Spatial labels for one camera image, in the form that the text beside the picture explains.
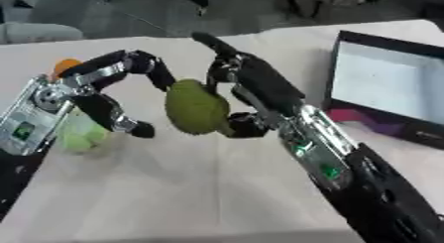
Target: orange object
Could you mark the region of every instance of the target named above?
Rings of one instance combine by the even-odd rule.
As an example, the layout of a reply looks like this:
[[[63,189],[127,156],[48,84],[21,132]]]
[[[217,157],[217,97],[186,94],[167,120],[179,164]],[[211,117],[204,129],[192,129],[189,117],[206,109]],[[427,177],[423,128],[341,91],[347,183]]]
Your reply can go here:
[[[81,61],[78,61],[76,59],[66,59],[66,60],[60,61],[54,67],[54,72],[51,75],[51,80],[57,80],[58,76],[61,73],[63,73],[65,70],[67,70],[73,66],[77,66],[79,64],[81,64]]]

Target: floor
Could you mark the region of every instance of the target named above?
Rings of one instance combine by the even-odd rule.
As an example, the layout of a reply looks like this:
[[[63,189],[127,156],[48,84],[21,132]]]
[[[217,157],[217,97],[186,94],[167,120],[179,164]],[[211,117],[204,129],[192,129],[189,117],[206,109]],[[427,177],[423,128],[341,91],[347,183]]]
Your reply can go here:
[[[356,7],[322,7],[315,19],[288,11],[284,0],[210,0],[203,17],[186,0],[29,0],[34,10],[12,10],[7,21],[76,27],[89,39],[187,37],[192,31],[238,35],[293,26],[363,23],[418,17],[422,0],[380,0]]]

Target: open box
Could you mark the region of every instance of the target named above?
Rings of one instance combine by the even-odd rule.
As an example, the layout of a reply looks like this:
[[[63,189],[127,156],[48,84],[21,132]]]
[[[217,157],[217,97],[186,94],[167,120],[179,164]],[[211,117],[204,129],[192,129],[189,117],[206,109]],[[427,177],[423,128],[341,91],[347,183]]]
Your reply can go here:
[[[336,122],[444,149],[444,49],[341,32],[324,110]]]

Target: light green ball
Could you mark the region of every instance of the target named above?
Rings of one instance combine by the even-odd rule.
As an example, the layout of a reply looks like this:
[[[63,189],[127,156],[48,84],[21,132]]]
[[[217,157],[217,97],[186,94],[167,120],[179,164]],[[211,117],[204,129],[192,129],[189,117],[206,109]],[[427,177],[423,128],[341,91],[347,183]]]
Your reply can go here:
[[[184,133],[203,135],[224,128],[229,113],[227,100],[208,93],[198,80],[180,80],[166,94],[166,116]]]
[[[108,130],[76,108],[69,114],[59,138],[64,150],[84,153],[105,142],[108,135]]]

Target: white tablecloth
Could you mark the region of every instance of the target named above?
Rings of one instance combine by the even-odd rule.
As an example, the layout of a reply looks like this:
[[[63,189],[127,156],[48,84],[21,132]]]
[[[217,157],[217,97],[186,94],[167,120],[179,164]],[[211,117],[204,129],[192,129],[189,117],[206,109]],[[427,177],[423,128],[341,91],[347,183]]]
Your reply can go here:
[[[289,28],[225,40],[269,61],[319,104],[340,30],[444,46],[426,21]],[[177,77],[204,78],[214,55],[190,39],[130,38],[0,47],[4,110],[28,79],[66,58],[140,49]],[[0,242],[360,242],[278,144],[191,137],[163,111],[165,95],[143,76],[107,90],[157,137],[116,136],[108,152],[71,156],[54,148],[0,224]],[[245,109],[230,98],[233,110]],[[444,211],[444,152],[346,128],[399,169]]]

